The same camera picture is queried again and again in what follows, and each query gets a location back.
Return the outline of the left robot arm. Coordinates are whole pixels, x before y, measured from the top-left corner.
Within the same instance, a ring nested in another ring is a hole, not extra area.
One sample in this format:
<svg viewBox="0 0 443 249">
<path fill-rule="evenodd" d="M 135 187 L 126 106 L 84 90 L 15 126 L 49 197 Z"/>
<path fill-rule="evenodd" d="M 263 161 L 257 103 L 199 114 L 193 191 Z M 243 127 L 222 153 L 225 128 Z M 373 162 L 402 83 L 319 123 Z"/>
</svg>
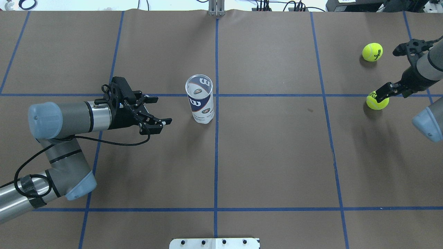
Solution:
<svg viewBox="0 0 443 249">
<path fill-rule="evenodd" d="M 113 77 L 101 87 L 103 97 L 75 103 L 45 102 L 28 110 L 29 129 L 42 150 L 25 161 L 11 182 L 1 186 L 1 224 L 42 208 L 52 200 L 72 201 L 92 192 L 97 182 L 78 139 L 117 146 L 138 146 L 160 134 L 171 118 L 160 119 L 145 107 L 156 103 L 131 89 L 124 77 Z M 146 140 L 139 143 L 106 142 L 86 133 L 138 126 Z"/>
</svg>

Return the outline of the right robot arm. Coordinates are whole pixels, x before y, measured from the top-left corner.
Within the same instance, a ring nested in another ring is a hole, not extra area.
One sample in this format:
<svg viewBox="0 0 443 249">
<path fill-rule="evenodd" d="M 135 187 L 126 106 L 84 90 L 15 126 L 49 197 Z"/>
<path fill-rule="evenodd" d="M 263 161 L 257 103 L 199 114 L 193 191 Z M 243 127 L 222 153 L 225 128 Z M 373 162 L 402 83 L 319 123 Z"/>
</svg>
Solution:
<svg viewBox="0 0 443 249">
<path fill-rule="evenodd" d="M 442 37 L 429 41 L 412 38 L 399 44 L 392 53 L 394 56 L 407 56 L 410 66 L 403 72 L 399 81 L 385 83 L 375 91 L 375 100 L 378 103 L 397 95 L 408 98 L 420 92 L 430 94 L 429 88 L 442 81 Z M 432 101 L 412 119 L 414 127 L 435 143 L 442 141 L 442 123 L 442 98 Z"/>
</svg>

